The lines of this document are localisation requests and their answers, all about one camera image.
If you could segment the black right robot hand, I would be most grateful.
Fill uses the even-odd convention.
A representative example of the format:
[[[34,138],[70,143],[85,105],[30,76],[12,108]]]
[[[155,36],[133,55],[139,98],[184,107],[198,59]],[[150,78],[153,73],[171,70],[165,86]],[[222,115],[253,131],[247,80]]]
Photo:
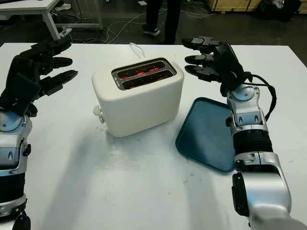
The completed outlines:
[[[245,72],[233,51],[224,41],[213,37],[183,38],[182,45],[192,50],[198,50],[199,55],[185,57],[185,71],[202,81],[216,81],[221,84],[223,97],[234,91],[245,80],[252,79],[251,73]]]

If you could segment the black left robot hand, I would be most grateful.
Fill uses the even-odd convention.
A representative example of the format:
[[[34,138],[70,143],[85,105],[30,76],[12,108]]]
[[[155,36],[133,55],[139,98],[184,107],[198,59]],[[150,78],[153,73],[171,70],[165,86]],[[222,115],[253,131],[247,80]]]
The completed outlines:
[[[43,41],[16,55],[9,68],[4,93],[11,97],[33,97],[35,100],[44,95],[52,95],[63,88],[78,74],[68,70],[56,76],[48,74],[55,69],[68,67],[72,59],[59,54],[71,47],[70,38]]]

